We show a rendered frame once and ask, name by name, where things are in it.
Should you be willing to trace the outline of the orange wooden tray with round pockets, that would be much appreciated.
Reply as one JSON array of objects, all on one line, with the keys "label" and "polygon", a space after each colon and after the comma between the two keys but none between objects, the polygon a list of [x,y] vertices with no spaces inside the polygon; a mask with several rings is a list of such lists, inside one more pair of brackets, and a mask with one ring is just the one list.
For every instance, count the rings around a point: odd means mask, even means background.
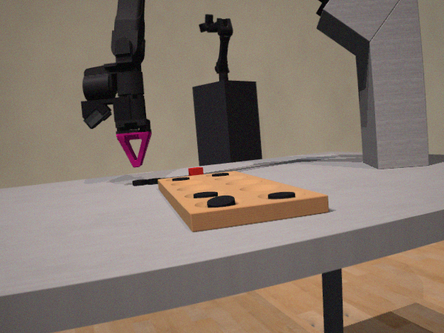
[{"label": "orange wooden tray with round pockets", "polygon": [[[325,194],[238,171],[221,173],[229,173],[229,175],[212,176],[212,174],[202,174],[182,176],[189,177],[189,180],[183,181],[172,181],[174,178],[157,180],[160,192],[192,232],[329,212],[328,196]],[[207,201],[214,197],[194,198],[195,193],[208,191],[218,192],[218,196],[233,196],[235,205],[208,208]],[[295,192],[296,198],[268,199],[268,194],[276,192]]]}]

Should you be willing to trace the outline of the red block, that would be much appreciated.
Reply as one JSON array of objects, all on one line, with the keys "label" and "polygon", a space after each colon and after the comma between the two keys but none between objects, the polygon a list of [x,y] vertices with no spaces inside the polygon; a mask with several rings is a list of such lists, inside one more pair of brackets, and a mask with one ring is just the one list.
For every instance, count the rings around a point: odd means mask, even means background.
[{"label": "red block", "polygon": [[203,167],[189,168],[189,176],[204,174]]}]

